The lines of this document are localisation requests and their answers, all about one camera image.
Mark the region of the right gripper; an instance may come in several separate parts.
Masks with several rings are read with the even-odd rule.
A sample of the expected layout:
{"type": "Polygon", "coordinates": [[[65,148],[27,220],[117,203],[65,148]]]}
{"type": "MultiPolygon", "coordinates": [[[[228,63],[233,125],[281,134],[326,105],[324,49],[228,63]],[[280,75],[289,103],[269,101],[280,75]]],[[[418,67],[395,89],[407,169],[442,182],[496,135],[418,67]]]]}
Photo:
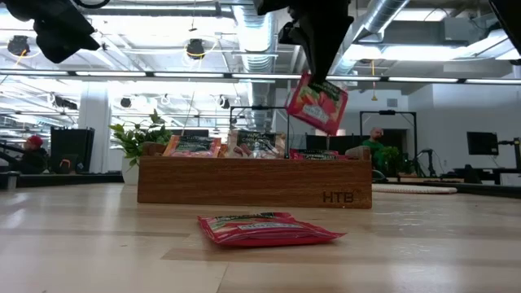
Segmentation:
{"type": "MultiPolygon", "coordinates": [[[[294,20],[305,15],[347,13],[350,4],[350,0],[254,0],[258,15],[287,9],[294,20]]],[[[301,28],[307,37],[304,51],[314,82],[321,83],[326,79],[353,21],[351,16],[305,17],[301,20],[301,28]]]]}

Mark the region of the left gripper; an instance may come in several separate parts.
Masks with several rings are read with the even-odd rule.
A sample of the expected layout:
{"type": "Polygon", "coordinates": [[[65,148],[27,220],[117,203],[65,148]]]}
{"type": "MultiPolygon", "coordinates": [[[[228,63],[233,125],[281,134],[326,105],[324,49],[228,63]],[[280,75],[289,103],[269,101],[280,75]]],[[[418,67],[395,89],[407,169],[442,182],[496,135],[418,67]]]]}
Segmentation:
{"type": "Polygon", "coordinates": [[[9,13],[20,21],[81,23],[83,15],[69,0],[2,0],[9,13]]]}

